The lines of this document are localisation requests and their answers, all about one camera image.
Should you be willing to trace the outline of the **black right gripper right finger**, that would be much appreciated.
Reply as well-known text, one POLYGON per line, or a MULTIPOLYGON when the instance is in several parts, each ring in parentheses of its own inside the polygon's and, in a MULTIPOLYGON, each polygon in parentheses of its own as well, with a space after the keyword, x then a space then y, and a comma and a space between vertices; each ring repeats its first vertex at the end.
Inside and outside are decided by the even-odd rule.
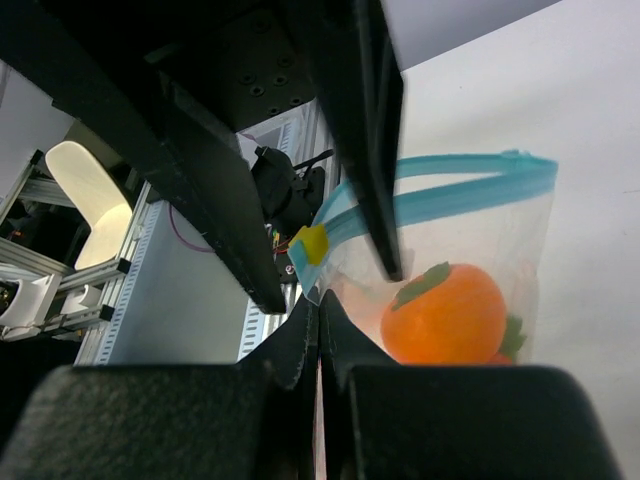
POLYGON ((581 386, 543 366, 415 367, 319 307, 331 479, 618 479, 581 386))

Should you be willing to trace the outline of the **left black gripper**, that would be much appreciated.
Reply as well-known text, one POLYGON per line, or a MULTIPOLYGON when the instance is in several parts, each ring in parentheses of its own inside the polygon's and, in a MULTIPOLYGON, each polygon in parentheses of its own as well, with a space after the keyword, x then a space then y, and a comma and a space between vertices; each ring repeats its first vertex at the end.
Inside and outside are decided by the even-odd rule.
POLYGON ((239 131, 320 103, 391 281, 404 83, 379 1, 1 4, 1 58, 130 163, 200 233, 254 303, 285 300, 247 162, 178 106, 184 90, 239 131))

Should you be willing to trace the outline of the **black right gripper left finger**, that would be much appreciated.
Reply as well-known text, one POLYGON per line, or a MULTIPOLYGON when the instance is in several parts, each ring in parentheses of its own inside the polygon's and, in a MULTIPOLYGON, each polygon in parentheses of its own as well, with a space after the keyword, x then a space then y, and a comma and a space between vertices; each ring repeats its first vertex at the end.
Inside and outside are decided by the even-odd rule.
POLYGON ((64 367, 35 389, 5 479, 311 479, 318 310, 235 364, 64 367))

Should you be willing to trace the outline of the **orange carrot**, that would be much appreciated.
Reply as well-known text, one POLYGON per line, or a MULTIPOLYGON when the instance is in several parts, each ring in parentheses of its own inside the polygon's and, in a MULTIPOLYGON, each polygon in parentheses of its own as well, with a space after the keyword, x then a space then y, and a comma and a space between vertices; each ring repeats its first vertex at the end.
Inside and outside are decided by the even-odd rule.
POLYGON ((493 355, 489 361, 488 361, 489 365, 501 365, 501 366, 511 366, 514 364, 514 361, 507 355, 498 352, 495 355, 493 355))

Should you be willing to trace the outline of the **clear zip top bag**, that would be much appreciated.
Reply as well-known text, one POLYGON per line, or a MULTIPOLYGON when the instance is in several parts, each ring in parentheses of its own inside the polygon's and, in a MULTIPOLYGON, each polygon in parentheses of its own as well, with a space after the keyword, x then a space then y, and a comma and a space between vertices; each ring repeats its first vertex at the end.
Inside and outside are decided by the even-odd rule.
POLYGON ((352 189, 342 184, 289 244, 302 291, 314 303, 333 292, 349 320, 390 356, 380 325, 398 290, 437 264, 471 264, 493 278, 506 303, 498 352, 526 362, 557 171, 555 161, 518 151, 401 160, 394 192, 403 268, 397 282, 381 267, 352 189))

